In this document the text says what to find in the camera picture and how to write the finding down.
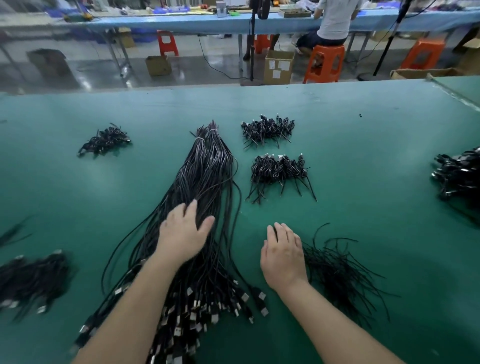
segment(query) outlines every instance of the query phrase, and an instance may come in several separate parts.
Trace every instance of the left hand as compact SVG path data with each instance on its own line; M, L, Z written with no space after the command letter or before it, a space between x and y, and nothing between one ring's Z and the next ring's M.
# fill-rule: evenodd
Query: left hand
M193 200L185 207L185 204L178 205L160 224L158 244L153 255L166 259L176 267L199 253L215 221L215 217L209 216L197 230L197 201Z

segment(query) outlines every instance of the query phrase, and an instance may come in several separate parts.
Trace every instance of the white shirt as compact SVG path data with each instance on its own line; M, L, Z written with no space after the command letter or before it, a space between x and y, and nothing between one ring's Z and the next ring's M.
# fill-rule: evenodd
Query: white shirt
M323 9L324 14L318 36L323 39L348 37L350 18L362 4L363 0L320 0L317 9Z

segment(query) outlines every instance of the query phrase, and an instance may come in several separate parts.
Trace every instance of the dark shorts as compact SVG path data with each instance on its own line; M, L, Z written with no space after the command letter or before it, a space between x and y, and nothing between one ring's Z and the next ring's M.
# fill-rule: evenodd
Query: dark shorts
M313 49L315 46L341 46L343 43L345 43L347 39L324 39L320 38L317 34L316 30L312 30L311 32L302 35L298 40L296 47L305 47L305 48L310 48Z

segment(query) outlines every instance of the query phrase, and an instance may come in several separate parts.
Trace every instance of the hand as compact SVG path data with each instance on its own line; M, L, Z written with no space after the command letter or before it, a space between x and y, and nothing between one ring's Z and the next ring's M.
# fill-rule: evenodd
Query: hand
M207 235L215 221L215 217L209 216L197 230L196 215L197 200L193 200L186 210L185 204L171 210L167 219L160 224L160 235L154 256L166 259L176 268L196 256L205 245Z
M267 227L260 266L270 288L279 295L301 282L307 282L307 269L300 236L294 234L286 224L275 223Z

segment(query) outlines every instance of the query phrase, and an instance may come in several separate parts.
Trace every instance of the concrete floor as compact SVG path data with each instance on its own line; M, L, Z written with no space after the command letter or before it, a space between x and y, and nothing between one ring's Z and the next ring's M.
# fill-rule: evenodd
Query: concrete floor
M107 46L103 44L93 41L57 41L53 39L10 42L4 44L4 47L18 64L20 72L12 67L0 53L0 91L24 94L90 92L137 87L239 85L245 77L249 77L249 63L243 62L243 72L239 70L237 36L224 39L216 36L175 36L175 40L180 56L170 57L172 64L170 75L151 77L147 72L145 58L159 54L158 43L155 41L138 43L136 47L128 49L132 69L125 78L120 77ZM295 40L295 37L282 35L276 49L294 50ZM345 60L343 65L340 77L342 81L355 81L357 74L373 72L386 42L377 43L370 40L362 55L364 59L357 65L351 60L352 57L358 56L363 40L362 36L355 38L350 57ZM202 44L205 58L199 42ZM391 70L398 68L414 43L414 40L395 39L380 74L388 76ZM38 48L59 49L63 52L72 74L67 77L42 78L36 67L29 63L26 57L27 51ZM120 48L116 45L114 48L119 56ZM263 54L255 55L254 77L256 79L263 79L265 55L266 51ZM446 49L438 63L438 68L454 65L456 60L457 56L451 53L451 49ZM292 84L302 82L307 63L308 58L296 56L291 78Z

